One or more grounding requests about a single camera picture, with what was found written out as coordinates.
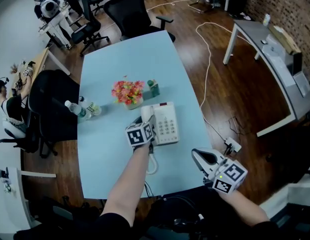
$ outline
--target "power strip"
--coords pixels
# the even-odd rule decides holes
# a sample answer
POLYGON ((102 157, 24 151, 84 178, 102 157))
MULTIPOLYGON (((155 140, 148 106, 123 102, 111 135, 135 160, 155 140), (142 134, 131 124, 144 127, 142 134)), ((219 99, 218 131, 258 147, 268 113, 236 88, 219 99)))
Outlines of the power strip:
POLYGON ((238 152, 241 150, 242 146, 237 143, 235 140, 233 140, 231 137, 228 137, 225 140, 225 144, 229 147, 230 146, 230 151, 231 152, 238 152))

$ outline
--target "telephone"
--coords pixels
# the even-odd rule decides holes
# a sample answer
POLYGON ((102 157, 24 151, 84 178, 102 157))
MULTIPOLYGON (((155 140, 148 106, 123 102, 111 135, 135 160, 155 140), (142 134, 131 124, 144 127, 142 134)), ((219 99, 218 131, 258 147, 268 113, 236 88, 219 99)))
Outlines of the telephone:
POLYGON ((173 102, 164 102, 141 107, 141 119, 148 122, 155 115, 153 125, 154 145, 166 145, 176 143, 180 140, 179 127, 173 102))

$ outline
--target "bottle cap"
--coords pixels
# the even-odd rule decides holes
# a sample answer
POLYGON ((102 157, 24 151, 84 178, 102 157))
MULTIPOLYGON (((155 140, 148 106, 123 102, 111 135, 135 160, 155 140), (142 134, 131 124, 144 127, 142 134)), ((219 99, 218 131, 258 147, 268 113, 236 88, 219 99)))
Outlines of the bottle cap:
POLYGON ((154 84, 154 82, 152 80, 148 80, 147 84, 148 84, 148 86, 152 86, 154 84))
POLYGON ((71 104, 72 104, 72 103, 71 103, 69 100, 66 100, 66 101, 65 101, 65 106, 66 106, 66 107, 69 108, 69 107, 71 106, 71 104))

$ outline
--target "telephone handset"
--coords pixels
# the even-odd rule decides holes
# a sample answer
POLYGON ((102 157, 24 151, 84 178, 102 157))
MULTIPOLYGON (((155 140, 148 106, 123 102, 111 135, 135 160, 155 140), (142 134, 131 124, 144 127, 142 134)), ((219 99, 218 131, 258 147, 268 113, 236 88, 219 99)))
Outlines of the telephone handset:
POLYGON ((153 125, 153 131, 156 134, 154 136, 154 145, 166 145, 180 140, 173 102, 164 102, 141 108, 141 119, 143 122, 147 122, 152 115, 155 115, 155 123, 153 125))

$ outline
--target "white flower pot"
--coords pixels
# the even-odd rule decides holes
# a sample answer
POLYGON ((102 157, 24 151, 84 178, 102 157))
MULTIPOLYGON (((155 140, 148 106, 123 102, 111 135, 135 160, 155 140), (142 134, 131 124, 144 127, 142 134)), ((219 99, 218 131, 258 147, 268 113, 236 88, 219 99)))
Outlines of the white flower pot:
POLYGON ((123 103, 123 104, 127 110, 133 110, 133 109, 136 109, 137 107, 139 107, 143 103, 143 101, 144 101, 144 99, 143 99, 143 97, 141 97, 136 104, 134 104, 134 103, 129 104, 129 105, 126 105, 125 103, 123 103))

